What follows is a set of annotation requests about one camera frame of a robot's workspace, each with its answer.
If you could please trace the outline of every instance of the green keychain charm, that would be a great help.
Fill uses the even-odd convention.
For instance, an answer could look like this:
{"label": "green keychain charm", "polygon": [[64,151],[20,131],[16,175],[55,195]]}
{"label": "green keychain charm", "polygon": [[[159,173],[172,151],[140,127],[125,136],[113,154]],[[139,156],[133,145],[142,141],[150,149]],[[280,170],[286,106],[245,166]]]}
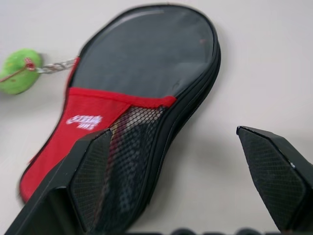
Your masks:
{"label": "green keychain charm", "polygon": [[36,67],[41,67],[41,56],[31,49],[13,52],[4,62],[0,72],[0,90],[19,94],[29,89],[39,77]]}

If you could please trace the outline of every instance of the black textured surface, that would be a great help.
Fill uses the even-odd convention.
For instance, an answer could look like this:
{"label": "black textured surface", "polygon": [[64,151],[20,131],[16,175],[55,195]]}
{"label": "black textured surface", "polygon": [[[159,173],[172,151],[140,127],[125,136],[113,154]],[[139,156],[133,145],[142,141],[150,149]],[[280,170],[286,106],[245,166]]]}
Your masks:
{"label": "black textured surface", "polygon": [[131,107],[112,126],[105,184],[96,214],[96,231],[125,229],[140,203],[148,157],[164,108]]}
{"label": "black textured surface", "polygon": [[109,144],[108,132],[95,139],[72,180],[72,198],[87,231],[92,228],[96,205],[104,184]]}
{"label": "black textured surface", "polygon": [[255,187],[279,230],[288,229],[306,186],[291,164],[267,139],[239,130]]}

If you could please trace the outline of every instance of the mesh pocket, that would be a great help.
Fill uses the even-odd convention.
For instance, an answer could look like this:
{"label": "mesh pocket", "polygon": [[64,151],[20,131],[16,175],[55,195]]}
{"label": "mesh pocket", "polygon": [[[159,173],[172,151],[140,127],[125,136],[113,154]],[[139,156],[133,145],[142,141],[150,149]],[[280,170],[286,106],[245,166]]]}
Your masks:
{"label": "mesh pocket", "polygon": [[278,229],[286,229],[306,194],[306,186],[285,157],[267,139],[240,129],[255,187]]}
{"label": "mesh pocket", "polygon": [[131,107],[110,128],[112,141],[95,229],[124,229],[139,203],[148,158],[165,108]]}

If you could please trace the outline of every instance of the table surface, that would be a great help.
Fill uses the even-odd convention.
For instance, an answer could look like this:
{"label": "table surface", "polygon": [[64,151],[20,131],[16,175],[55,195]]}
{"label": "table surface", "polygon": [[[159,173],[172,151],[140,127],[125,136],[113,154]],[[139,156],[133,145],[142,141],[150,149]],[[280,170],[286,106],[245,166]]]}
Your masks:
{"label": "table surface", "polygon": [[[211,93],[173,141],[151,204],[131,231],[276,231],[236,127],[284,136],[313,162],[313,1],[171,2],[212,20],[222,65]],[[23,47],[42,53],[47,63],[75,57],[114,16],[147,3],[2,0],[0,62]],[[60,117],[68,73],[42,75],[23,94],[0,94],[0,234],[22,208],[19,179]]]}

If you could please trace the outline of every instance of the red fabric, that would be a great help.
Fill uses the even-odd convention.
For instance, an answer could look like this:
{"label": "red fabric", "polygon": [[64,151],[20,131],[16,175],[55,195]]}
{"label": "red fabric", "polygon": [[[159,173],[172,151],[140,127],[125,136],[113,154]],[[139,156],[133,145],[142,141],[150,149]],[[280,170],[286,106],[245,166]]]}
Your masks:
{"label": "red fabric", "polygon": [[56,130],[21,179],[20,192],[24,201],[31,197],[42,179],[79,138],[108,128],[130,106],[170,107],[176,101],[172,96],[142,98],[82,88],[69,88],[67,95],[65,110]]}

